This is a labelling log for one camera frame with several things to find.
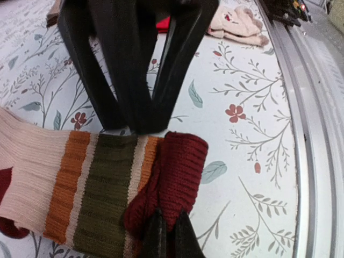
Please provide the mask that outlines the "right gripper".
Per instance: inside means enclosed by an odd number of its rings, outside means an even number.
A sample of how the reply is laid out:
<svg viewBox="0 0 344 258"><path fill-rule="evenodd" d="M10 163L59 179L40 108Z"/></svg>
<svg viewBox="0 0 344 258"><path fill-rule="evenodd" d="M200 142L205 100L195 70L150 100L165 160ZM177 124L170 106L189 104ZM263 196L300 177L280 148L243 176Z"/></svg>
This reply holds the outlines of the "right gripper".
<svg viewBox="0 0 344 258"><path fill-rule="evenodd" d="M218 1L62 1L58 28L103 128L118 130L127 123L91 49L89 37L141 43L156 40L158 22L169 18L159 70L152 94L140 100L134 120L136 134L158 133L168 127L184 78Z"/></svg>

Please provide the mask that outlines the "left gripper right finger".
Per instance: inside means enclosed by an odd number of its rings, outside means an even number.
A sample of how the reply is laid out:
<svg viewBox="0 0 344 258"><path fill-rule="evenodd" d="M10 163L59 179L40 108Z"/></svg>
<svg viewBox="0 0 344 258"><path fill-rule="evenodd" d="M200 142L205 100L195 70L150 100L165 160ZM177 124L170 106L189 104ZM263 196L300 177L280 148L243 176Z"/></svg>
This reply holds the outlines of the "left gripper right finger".
<svg viewBox="0 0 344 258"><path fill-rule="evenodd" d="M175 225L175 257L205 258L185 210L181 210Z"/></svg>

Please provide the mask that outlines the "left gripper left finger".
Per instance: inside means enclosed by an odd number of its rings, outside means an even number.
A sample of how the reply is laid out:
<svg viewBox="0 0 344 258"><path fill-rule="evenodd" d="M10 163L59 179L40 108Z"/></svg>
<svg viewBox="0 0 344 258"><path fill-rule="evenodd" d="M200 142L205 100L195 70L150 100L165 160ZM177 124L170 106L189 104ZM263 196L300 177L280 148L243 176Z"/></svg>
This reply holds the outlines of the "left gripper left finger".
<svg viewBox="0 0 344 258"><path fill-rule="evenodd" d="M152 215L141 249L141 257L167 257L167 227L159 208Z"/></svg>

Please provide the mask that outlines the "striped beige knit sock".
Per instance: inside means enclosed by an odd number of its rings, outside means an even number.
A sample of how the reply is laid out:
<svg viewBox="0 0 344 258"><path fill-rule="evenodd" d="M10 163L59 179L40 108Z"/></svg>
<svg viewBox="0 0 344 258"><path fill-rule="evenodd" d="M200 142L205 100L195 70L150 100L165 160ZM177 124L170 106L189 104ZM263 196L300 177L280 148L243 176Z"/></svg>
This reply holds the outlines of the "striped beige knit sock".
<svg viewBox="0 0 344 258"><path fill-rule="evenodd" d="M195 203L208 144L187 133L126 137L47 130L1 110L1 233L41 234L93 257L141 257L159 208L167 257Z"/></svg>

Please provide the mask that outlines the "red folded sock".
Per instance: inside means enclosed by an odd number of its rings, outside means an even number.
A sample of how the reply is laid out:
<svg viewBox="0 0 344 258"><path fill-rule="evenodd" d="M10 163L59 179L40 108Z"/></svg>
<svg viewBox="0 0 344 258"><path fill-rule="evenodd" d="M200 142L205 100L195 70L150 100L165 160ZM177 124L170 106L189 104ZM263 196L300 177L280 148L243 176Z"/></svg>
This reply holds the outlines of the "red folded sock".
<svg viewBox="0 0 344 258"><path fill-rule="evenodd" d="M167 33L170 23L170 17L163 19L162 21L156 24L156 29L158 33Z"/></svg>

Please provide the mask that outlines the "floral patterned table mat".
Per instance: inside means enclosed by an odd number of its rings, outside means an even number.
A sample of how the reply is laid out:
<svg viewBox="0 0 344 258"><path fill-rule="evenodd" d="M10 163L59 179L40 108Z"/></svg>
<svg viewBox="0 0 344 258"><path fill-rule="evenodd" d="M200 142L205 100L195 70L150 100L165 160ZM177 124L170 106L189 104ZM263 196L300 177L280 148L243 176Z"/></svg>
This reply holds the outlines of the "floral patterned table mat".
<svg viewBox="0 0 344 258"><path fill-rule="evenodd" d="M56 130L103 130L56 26L52 1L1 3L1 106ZM169 126L209 144L190 219L207 257L292 257L297 186L275 50L205 36Z"/></svg>

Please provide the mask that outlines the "brown argyle sock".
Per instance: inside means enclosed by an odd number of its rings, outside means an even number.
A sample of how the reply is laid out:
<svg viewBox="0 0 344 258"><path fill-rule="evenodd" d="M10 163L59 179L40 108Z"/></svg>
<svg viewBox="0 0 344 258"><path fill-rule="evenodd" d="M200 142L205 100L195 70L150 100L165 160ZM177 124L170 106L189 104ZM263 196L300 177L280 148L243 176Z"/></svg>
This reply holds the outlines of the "brown argyle sock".
<svg viewBox="0 0 344 258"><path fill-rule="evenodd" d="M60 13L61 0L55 0L46 16L46 27L49 28L57 23Z"/></svg>

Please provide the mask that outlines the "red beige character sock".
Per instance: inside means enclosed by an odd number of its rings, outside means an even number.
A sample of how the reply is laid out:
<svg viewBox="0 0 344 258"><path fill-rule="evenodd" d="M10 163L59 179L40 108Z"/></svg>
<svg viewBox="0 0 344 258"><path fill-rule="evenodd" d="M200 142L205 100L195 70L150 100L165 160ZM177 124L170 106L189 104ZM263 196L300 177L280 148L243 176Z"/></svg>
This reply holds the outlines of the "red beige character sock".
<svg viewBox="0 0 344 258"><path fill-rule="evenodd" d="M236 42L263 47L269 38L261 34L263 23L254 18L252 11L244 6L235 9L220 6L208 28L207 34Z"/></svg>

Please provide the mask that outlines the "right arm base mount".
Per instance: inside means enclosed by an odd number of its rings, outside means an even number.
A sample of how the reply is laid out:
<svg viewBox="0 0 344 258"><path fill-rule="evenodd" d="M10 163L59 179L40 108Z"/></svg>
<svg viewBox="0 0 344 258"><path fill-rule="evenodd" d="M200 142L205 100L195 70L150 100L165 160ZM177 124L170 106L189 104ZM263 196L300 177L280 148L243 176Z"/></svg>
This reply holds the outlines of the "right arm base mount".
<svg viewBox="0 0 344 258"><path fill-rule="evenodd" d="M306 1L263 0L260 3L269 20L298 27L301 27L300 21L314 23Z"/></svg>

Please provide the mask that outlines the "aluminium front rail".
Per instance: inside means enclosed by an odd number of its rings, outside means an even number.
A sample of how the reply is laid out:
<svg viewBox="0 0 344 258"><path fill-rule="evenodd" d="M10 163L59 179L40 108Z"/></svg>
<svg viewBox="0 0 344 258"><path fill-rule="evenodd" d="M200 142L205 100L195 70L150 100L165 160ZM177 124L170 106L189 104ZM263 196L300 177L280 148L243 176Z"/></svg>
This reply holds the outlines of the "aluminium front rail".
<svg viewBox="0 0 344 258"><path fill-rule="evenodd" d="M298 206L294 257L343 257L343 34L325 3L258 1L292 116Z"/></svg>

